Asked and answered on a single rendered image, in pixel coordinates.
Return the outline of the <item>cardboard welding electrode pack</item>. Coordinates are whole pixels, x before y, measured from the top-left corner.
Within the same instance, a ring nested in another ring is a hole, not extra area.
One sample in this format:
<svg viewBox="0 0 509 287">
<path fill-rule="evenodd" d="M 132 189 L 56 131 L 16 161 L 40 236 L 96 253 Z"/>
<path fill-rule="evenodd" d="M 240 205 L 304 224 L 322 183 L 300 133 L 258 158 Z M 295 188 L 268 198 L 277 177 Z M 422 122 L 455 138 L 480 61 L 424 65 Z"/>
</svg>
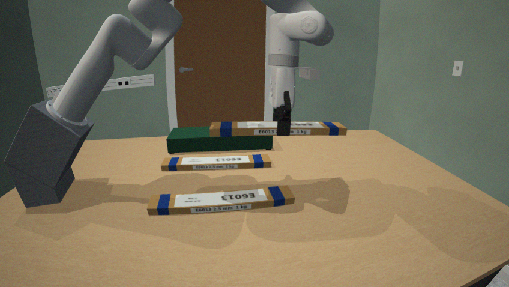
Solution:
<svg viewBox="0 0 509 287">
<path fill-rule="evenodd" d="M 223 192 L 151 195 L 148 215 L 201 214 L 294 204 L 288 185 Z"/>
</svg>

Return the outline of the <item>tan welding electrode pack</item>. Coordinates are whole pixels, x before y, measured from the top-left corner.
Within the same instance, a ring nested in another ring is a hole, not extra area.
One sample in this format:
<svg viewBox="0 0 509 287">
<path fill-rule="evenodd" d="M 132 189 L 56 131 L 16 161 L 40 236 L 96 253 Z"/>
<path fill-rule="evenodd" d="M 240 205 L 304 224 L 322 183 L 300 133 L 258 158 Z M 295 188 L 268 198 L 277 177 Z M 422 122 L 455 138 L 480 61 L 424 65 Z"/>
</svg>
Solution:
<svg viewBox="0 0 509 287">
<path fill-rule="evenodd" d="M 271 168 L 268 154 L 209 157 L 168 157 L 161 171 L 198 171 L 219 169 Z"/>
</svg>

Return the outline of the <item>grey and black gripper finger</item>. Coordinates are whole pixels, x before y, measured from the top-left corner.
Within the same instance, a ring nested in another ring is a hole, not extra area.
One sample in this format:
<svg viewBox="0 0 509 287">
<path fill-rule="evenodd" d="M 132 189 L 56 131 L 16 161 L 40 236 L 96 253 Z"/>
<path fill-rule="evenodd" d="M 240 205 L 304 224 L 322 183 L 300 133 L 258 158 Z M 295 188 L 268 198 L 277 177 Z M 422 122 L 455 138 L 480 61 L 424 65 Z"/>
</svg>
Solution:
<svg viewBox="0 0 509 287">
<path fill-rule="evenodd" d="M 274 108 L 273 112 L 273 121 L 277 121 L 279 119 L 279 108 Z"/>
<path fill-rule="evenodd" d="M 277 136 L 289 136 L 291 129 L 291 101 L 289 91 L 284 92 L 285 107 L 279 107 L 279 120 L 277 120 Z M 284 112 L 282 113 L 282 110 Z"/>
</svg>

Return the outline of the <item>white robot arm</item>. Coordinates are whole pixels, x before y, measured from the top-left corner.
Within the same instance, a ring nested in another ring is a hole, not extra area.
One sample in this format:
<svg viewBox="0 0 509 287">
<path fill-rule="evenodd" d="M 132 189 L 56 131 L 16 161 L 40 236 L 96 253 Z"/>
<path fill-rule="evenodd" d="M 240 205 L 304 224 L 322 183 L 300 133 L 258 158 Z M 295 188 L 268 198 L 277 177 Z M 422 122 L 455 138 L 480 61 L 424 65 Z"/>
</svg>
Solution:
<svg viewBox="0 0 509 287">
<path fill-rule="evenodd" d="M 308 1 L 261 1 L 278 12 L 269 19 L 268 65 L 298 67 L 300 41 L 324 46 L 333 39 L 332 25 Z M 151 31 L 152 38 L 127 17 L 109 16 L 62 90 L 51 90 L 54 98 L 46 104 L 51 116 L 69 127 L 85 128 L 87 113 L 113 75 L 114 56 L 144 70 L 179 31 L 183 18 L 170 2 L 130 1 L 130 13 Z"/>
</svg>

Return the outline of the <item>tan cardboard pack with blue bands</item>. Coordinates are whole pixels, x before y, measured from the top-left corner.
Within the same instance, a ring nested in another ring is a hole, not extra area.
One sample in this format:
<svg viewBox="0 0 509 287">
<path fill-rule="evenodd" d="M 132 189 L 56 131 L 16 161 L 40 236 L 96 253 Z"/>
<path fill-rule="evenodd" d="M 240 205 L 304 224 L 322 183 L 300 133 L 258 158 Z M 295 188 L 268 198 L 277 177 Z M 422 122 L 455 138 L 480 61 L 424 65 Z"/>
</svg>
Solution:
<svg viewBox="0 0 509 287">
<path fill-rule="evenodd" d="M 339 122 L 291 121 L 290 136 L 346 136 Z M 210 137 L 277 136 L 277 121 L 212 122 Z"/>
</svg>

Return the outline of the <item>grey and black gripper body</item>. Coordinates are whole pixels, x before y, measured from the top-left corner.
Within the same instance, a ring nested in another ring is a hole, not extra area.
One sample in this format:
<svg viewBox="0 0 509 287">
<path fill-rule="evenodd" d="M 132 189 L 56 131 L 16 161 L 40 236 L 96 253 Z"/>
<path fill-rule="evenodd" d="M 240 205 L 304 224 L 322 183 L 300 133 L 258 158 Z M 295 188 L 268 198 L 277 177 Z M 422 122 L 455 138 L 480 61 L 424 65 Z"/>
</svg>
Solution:
<svg viewBox="0 0 509 287">
<path fill-rule="evenodd" d="M 269 65 L 271 67 L 271 77 L 270 77 L 270 95 L 269 102 L 273 108 L 277 108 L 284 106 L 284 92 L 289 91 L 291 108 L 294 107 L 295 103 L 295 67 L 286 67 L 286 66 L 275 66 Z"/>
</svg>

